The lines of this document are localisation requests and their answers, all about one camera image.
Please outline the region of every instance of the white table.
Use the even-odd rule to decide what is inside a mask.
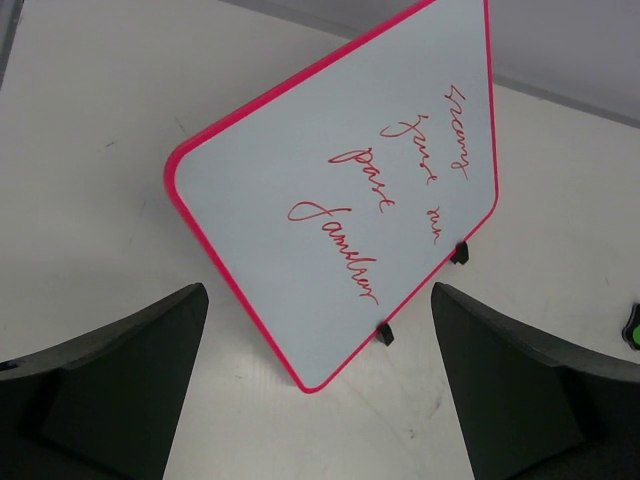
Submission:
[[[30,0],[0,90],[0,361],[202,281],[209,319],[166,478],[471,479],[425,286],[302,394],[167,199],[187,135],[343,40],[214,0]],[[598,351],[640,299],[637,130],[496,89],[502,196],[451,283]]]

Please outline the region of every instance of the small whiteboard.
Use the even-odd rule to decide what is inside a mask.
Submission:
[[[487,0],[424,0],[171,155],[171,199],[305,392],[491,215]]]

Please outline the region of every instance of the pink border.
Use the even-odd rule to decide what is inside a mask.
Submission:
[[[178,190],[176,188],[176,183],[175,183],[176,171],[178,169],[178,165],[180,164],[180,161],[184,158],[186,154],[188,154],[194,148],[200,146],[202,143],[206,142],[207,140],[217,135],[221,131],[225,130],[226,128],[229,128],[236,122],[242,120],[247,115],[263,107],[267,103],[276,99],[277,97],[287,92],[288,90],[292,89],[293,87],[297,86],[298,84],[304,82],[309,77],[327,68],[328,66],[340,60],[341,58],[345,57],[346,55],[353,52],[357,48],[360,48],[362,45],[366,44],[367,42],[371,41],[377,36],[383,34],[390,28],[401,23],[402,21],[406,20],[407,18],[416,14],[422,9],[428,7],[435,1],[436,0],[420,0],[418,3],[409,7],[404,12],[396,15],[390,20],[387,20],[386,22],[374,28],[370,32],[364,34],[363,36],[347,43],[346,45],[342,46],[335,52],[329,54],[328,56],[319,60],[315,64],[305,68],[304,70],[297,73],[293,77],[282,82],[280,85],[277,85],[276,87],[272,88],[268,92],[262,94],[258,98],[255,98],[251,102],[239,108],[235,112],[227,115],[223,119],[209,126],[202,132],[198,133],[194,137],[188,139],[187,141],[182,143],[180,146],[178,146],[178,148],[176,148],[173,151],[173,153],[169,156],[167,165],[165,167],[165,172],[164,172],[165,188],[167,190],[169,197],[171,198],[171,201],[174,203],[176,209],[180,212],[185,222],[189,225],[189,227],[191,228],[195,236],[198,238],[198,240],[200,241],[203,248],[206,250],[207,254],[211,258],[214,265],[218,268],[218,270],[220,271],[224,279],[227,281],[227,283],[235,293],[236,297],[238,298],[240,303],[243,305],[243,307],[245,308],[249,316],[253,319],[254,323],[256,324],[260,332],[262,332],[262,335],[264,335],[265,339],[267,340],[267,342],[269,343],[273,351],[276,353],[280,361],[283,363],[283,365],[285,366],[285,368],[287,369],[287,371],[289,372],[289,374],[291,375],[295,383],[298,385],[300,390],[302,390],[305,393],[315,393],[323,389],[351,361],[351,359],[353,359],[353,357],[355,357],[360,352],[360,350],[362,350],[364,346],[367,345],[367,343],[369,343],[373,339],[373,337],[376,335],[376,332],[375,331],[372,332],[371,335],[364,342],[362,342],[362,344],[342,363],[342,365],[340,365],[340,367],[338,367],[338,369],[335,372],[333,372],[333,374],[331,374],[329,378],[327,378],[321,385],[318,385],[317,387],[307,387],[306,385],[304,385],[300,380],[300,377],[298,377],[298,374],[295,372],[295,370],[287,360],[282,350],[276,344],[274,338],[271,336],[271,334],[265,327],[264,323],[262,323],[262,320],[260,319],[256,311],[253,309],[253,307],[249,303],[249,300],[242,292],[240,286],[236,283],[234,278],[231,276],[231,273],[226,268],[220,256],[213,248],[213,245],[211,245],[207,240],[207,237],[205,236],[204,232],[200,229],[198,223],[196,222],[195,218],[187,208],[186,204],[182,201],[182,198],[180,197],[180,194],[178,193]],[[495,122],[494,122],[494,108],[493,108],[493,77],[491,72],[491,48],[490,48],[491,44],[490,44],[490,35],[489,35],[489,0],[483,0],[483,1],[484,1],[484,11],[485,11],[485,35],[486,35],[486,45],[487,45],[487,68],[488,68],[488,78],[489,78],[489,104],[490,104],[490,112],[491,112],[491,135],[492,135],[492,142],[493,142],[496,198],[490,212],[478,224],[478,226],[474,228],[471,231],[471,233],[469,233],[469,235],[465,237],[465,240],[468,240],[489,219],[489,217],[491,217],[498,203],[498,195],[499,195],[498,162],[497,162],[497,152],[496,152]],[[435,275],[436,272],[440,270],[440,268],[442,268],[442,266],[449,261],[449,259],[451,258],[451,256],[453,256],[454,253],[455,252],[451,252],[447,256],[447,258],[445,258],[440,263],[440,265],[438,265],[435,268],[435,270],[431,272],[431,274],[429,274],[429,276],[427,276],[427,278],[425,278],[420,283],[420,285],[418,285],[416,289],[413,292],[411,292],[411,294],[400,305],[398,305],[398,307],[393,312],[391,312],[391,315],[389,315],[389,317],[385,320],[385,322],[389,322],[396,315],[396,313],[398,313],[398,311],[400,311],[400,309],[404,307],[404,305],[409,300],[411,300],[411,298],[424,286],[424,284],[427,283],[431,279],[431,277],[433,277],[433,275]]]

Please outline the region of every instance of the red handwriting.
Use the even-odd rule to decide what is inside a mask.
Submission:
[[[469,160],[467,160],[467,155],[468,155],[467,144],[466,144],[466,138],[464,136],[464,125],[462,124],[462,120],[460,120],[463,110],[460,102],[458,102],[458,100],[455,100],[453,98],[454,93],[457,94],[457,96],[460,98],[460,101],[464,101],[467,99],[460,92],[460,90],[458,90],[455,87],[455,85],[451,85],[451,92],[449,93],[449,95],[444,96],[446,99],[454,103],[455,106],[457,107],[457,108],[451,107],[449,109],[449,113],[451,113],[451,117],[452,117],[451,128],[453,129],[456,136],[458,137],[458,145],[460,145],[460,150],[462,151],[462,153],[460,153],[460,161],[453,162],[451,164],[451,168],[453,168],[454,170],[462,170],[462,173],[464,173],[465,178],[469,180],[469,176],[467,175],[467,167],[469,166]]]
[[[440,207],[436,208],[435,210],[429,210],[427,212],[427,215],[429,215],[429,218],[431,219],[431,231],[433,232],[433,244],[435,245],[438,242],[438,239],[440,238],[440,234],[442,233],[442,229],[438,228],[438,222],[440,221]]]
[[[398,138],[404,135],[405,133],[413,132],[413,143],[418,147],[418,151],[422,155],[422,159],[420,161],[420,168],[424,168],[427,171],[427,185],[431,180],[437,180],[438,177],[433,173],[431,167],[428,165],[427,160],[429,160],[429,153],[427,152],[427,137],[420,131],[418,125],[422,120],[428,119],[428,115],[418,115],[418,121],[416,123],[408,123],[408,122],[398,122],[398,125],[404,127],[404,130],[401,130],[396,133],[388,133],[391,127],[383,128],[380,132],[380,136],[386,138]]]
[[[362,171],[369,176],[369,181],[374,185],[373,188],[371,188],[371,191],[382,197],[382,200],[378,202],[378,208],[380,209],[380,213],[384,213],[382,205],[395,205],[396,202],[388,198],[382,191],[382,188],[386,187],[386,185],[376,180],[376,177],[380,175],[380,170],[373,165],[372,151],[373,148],[367,148],[366,150],[352,150],[350,152],[343,153],[342,155],[338,155],[337,157],[333,157],[329,160],[329,163],[347,163],[354,160],[360,165],[365,165]]]
[[[304,215],[304,209],[311,209],[312,214]],[[350,208],[333,208],[326,209],[314,202],[299,202],[296,203],[289,211],[287,218],[292,222],[302,222],[311,218],[320,217],[322,215],[328,215],[334,217],[335,213],[339,212],[351,212]],[[377,262],[375,258],[360,257],[360,252],[349,250],[351,247],[347,244],[347,237],[342,233],[342,224],[336,221],[330,221],[322,225],[322,230],[329,234],[329,237],[340,248],[340,253],[344,255],[347,261],[347,270],[353,272],[351,279],[362,289],[364,293],[361,293],[361,297],[369,297],[376,305],[379,305],[378,298],[373,294],[371,283],[369,279],[364,275],[368,272],[368,269],[362,266],[356,266],[362,263]]]

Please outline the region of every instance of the black clip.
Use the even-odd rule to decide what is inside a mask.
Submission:
[[[632,350],[640,350],[640,304],[636,303],[631,309],[631,316],[627,325],[622,329],[622,339]]]
[[[393,332],[391,331],[391,327],[388,323],[385,322],[378,325],[377,331],[378,334],[376,335],[376,338],[379,342],[384,343],[386,347],[393,343]]]
[[[469,246],[467,242],[460,242],[456,245],[456,253],[451,257],[452,263],[459,263],[460,265],[464,265],[469,261]]]

